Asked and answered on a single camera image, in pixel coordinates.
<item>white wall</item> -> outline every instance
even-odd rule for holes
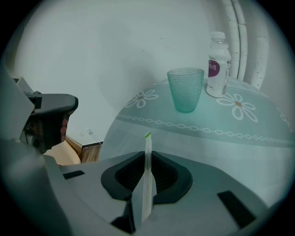
[[[261,6],[240,0],[248,32],[248,60],[244,81],[249,82],[255,67],[256,27],[263,21],[268,29],[269,53],[266,74],[260,90],[287,116],[295,130],[295,60],[292,49],[277,24]]]
[[[33,90],[78,97],[67,134],[88,144],[91,129],[103,140],[126,102],[167,71],[192,66],[207,76],[210,32],[227,30],[220,8],[218,0],[47,0],[24,30],[15,72]]]

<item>bottle cap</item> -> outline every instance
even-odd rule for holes
[[[212,39],[214,39],[214,38],[222,38],[222,39],[225,39],[225,34],[224,34],[224,32],[218,32],[218,31],[211,32],[211,38]]]

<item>clear textured glass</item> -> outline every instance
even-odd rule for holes
[[[198,103],[204,80],[204,71],[198,68],[179,68],[167,73],[175,108],[192,112]]]

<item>purple label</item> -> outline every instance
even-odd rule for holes
[[[209,60],[209,72],[208,77],[217,76],[220,71],[220,65],[217,61]]]

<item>plastic water bottle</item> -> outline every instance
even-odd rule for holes
[[[212,32],[209,54],[207,93],[216,98],[225,94],[231,56],[223,32]]]

